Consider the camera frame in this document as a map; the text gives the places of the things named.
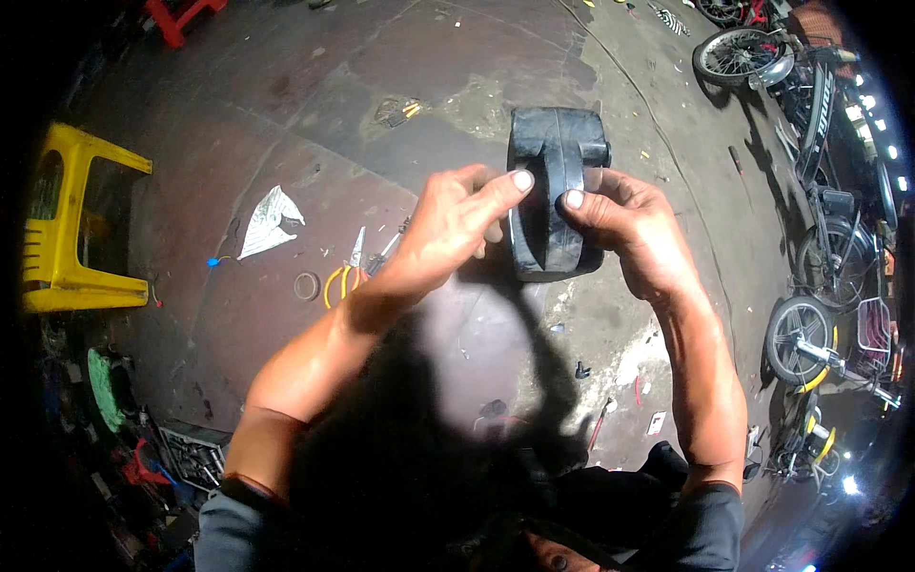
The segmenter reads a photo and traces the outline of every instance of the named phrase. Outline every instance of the person's right arm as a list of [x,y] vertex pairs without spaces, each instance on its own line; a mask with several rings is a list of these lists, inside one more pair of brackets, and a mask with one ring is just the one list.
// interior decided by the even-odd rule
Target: person's right arm
[[747,403],[667,199],[653,185],[603,169],[596,193],[569,190],[564,205],[573,223],[619,255],[627,286],[661,323],[673,368],[673,421],[690,465],[684,493],[705,482],[740,492]]

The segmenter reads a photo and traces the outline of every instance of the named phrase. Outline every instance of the metal basket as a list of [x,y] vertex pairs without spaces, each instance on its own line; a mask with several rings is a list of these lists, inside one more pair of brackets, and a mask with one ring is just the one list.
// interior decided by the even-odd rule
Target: metal basket
[[866,378],[880,375],[889,363],[889,308],[880,297],[868,298],[858,304],[857,314],[853,369]]

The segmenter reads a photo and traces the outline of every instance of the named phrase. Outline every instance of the gray floor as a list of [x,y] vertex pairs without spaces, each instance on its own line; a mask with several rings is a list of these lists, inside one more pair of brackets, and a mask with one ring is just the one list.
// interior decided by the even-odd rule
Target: gray floor
[[[295,297],[296,275],[329,275],[362,225],[366,252],[381,250],[430,173],[473,161],[502,167],[511,108],[565,105],[598,109],[613,167],[653,181],[672,203],[725,324],[750,423],[768,424],[762,338],[805,228],[773,133],[780,112],[766,98],[742,103],[701,89],[691,54],[716,28],[692,8],[658,2],[683,19],[687,37],[642,0],[633,14],[566,1],[651,109],[548,0],[336,0],[318,11],[233,2],[203,17],[182,49],[153,33],[115,66],[84,128],[154,162],[134,189],[130,264],[134,275],[157,276],[163,307],[113,314],[119,346],[136,357],[138,397],[154,414],[232,430],[260,365],[324,311]],[[372,117],[389,96],[419,98],[424,110],[380,127]],[[740,153],[743,181],[728,146]],[[208,269],[206,259],[238,254],[254,205],[276,184],[304,215],[298,238]],[[592,275],[530,286],[522,299],[565,373],[576,361],[592,368],[560,396],[570,407],[565,430],[616,400],[591,463],[636,469],[658,438],[676,440],[670,414],[659,436],[646,435],[652,415],[671,410],[670,364],[651,309],[629,294],[614,254]],[[560,322],[564,332],[549,331]],[[456,278],[425,302],[446,423],[470,433],[496,398],[516,416],[542,406],[530,326],[503,294],[472,279]],[[765,480],[747,486],[750,517],[768,491]]]

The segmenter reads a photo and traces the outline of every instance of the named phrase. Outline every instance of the crumpled paper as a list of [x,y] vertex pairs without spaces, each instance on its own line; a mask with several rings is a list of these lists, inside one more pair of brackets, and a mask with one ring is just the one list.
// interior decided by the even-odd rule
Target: crumpled paper
[[298,234],[287,234],[280,228],[283,217],[301,222],[302,226],[305,226],[305,219],[302,218],[296,204],[277,185],[257,203],[251,215],[251,222],[248,223],[248,231],[244,235],[242,253],[238,255],[238,260],[297,238]]

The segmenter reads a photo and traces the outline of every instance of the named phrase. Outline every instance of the red plastic stool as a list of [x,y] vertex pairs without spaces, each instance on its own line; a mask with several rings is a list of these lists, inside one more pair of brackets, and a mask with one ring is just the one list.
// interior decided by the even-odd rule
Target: red plastic stool
[[196,0],[187,2],[173,15],[168,12],[168,8],[162,0],[146,0],[146,9],[149,14],[162,30],[162,38],[172,48],[180,48],[184,45],[184,35],[181,28],[186,26],[190,19],[197,15],[205,6],[209,6],[213,12],[222,10],[229,0]]

